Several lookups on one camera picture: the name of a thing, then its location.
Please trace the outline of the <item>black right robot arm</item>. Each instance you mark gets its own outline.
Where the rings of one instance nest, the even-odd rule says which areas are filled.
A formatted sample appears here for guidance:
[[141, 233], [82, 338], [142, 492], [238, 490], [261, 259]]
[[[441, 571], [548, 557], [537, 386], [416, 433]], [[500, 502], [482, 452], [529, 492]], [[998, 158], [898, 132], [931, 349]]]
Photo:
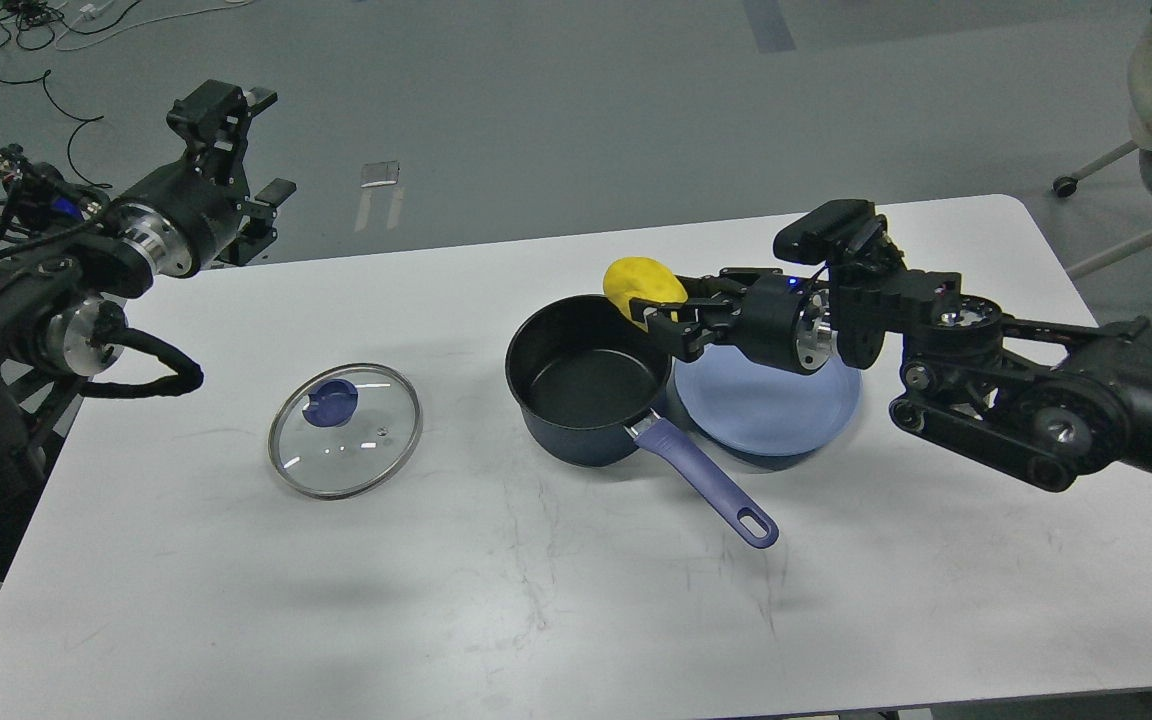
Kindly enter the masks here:
[[956, 272], [905, 265], [873, 202], [824, 202], [773, 241], [813, 266], [676, 275], [649, 258], [605, 270], [604, 295], [677, 361], [708, 344], [810, 376], [828, 361], [865, 370], [902, 341], [890, 420], [905, 433], [1060, 492], [1121, 462], [1152, 473], [1152, 324], [1034, 323], [968, 295]]

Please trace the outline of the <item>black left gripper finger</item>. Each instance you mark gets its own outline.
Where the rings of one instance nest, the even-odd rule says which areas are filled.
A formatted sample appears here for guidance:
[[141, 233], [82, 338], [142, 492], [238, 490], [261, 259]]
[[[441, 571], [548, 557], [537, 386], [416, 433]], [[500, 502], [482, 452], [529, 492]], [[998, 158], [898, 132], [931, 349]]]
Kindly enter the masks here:
[[278, 100], [271, 88], [238, 88], [205, 81], [191, 94], [175, 100], [166, 124], [185, 142], [182, 161], [196, 176], [233, 185], [243, 176], [248, 132], [253, 118]]
[[237, 236], [227, 247], [227, 265], [247, 266], [252, 260], [262, 258], [262, 255], [276, 241], [278, 232], [274, 222], [280, 205], [285, 204], [297, 188], [297, 183], [291, 179], [273, 179], [251, 199], [238, 204], [238, 218], [247, 219], [247, 222], [238, 228]]

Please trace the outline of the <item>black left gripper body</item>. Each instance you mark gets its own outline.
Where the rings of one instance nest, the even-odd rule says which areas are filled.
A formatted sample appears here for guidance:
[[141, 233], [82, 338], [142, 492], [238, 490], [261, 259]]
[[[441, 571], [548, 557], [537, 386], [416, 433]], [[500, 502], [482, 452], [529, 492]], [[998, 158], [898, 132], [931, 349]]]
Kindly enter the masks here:
[[145, 256], [151, 272], [196, 275], [237, 237], [247, 176], [205, 176], [177, 160], [161, 165], [111, 202], [116, 237]]

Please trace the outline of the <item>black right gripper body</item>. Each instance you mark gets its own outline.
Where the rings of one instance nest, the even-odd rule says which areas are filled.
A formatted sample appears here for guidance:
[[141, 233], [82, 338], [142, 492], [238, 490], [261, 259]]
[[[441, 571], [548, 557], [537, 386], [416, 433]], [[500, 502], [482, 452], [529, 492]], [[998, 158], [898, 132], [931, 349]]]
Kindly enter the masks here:
[[814, 276], [763, 275], [741, 297], [728, 341], [755, 364], [814, 374], [835, 355], [829, 291]]

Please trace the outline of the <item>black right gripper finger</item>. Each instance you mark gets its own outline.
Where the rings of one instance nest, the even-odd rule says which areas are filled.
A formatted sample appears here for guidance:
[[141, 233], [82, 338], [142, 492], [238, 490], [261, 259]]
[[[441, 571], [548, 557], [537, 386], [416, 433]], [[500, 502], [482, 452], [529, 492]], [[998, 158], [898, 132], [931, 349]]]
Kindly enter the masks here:
[[628, 316], [643, 325], [646, 338], [659, 350], [682, 363], [694, 363], [708, 346], [732, 344], [737, 304], [733, 300], [687, 300], [681, 304], [630, 300]]
[[702, 276], [681, 275], [687, 297], [694, 301], [744, 301], [755, 283], [767, 275], [767, 270], [755, 266], [728, 266]]

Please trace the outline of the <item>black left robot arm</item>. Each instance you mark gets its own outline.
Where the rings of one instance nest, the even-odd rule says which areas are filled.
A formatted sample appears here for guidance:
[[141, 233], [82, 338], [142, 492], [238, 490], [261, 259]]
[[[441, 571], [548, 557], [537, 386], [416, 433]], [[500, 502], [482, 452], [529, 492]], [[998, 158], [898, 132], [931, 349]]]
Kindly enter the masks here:
[[0, 532], [24, 525], [77, 397], [177, 397], [204, 382], [122, 305], [162, 276], [247, 265], [276, 240], [296, 184], [252, 191], [244, 173], [253, 120], [276, 100], [270, 88], [200, 83], [166, 114], [182, 156], [118, 196], [15, 143], [0, 149]]

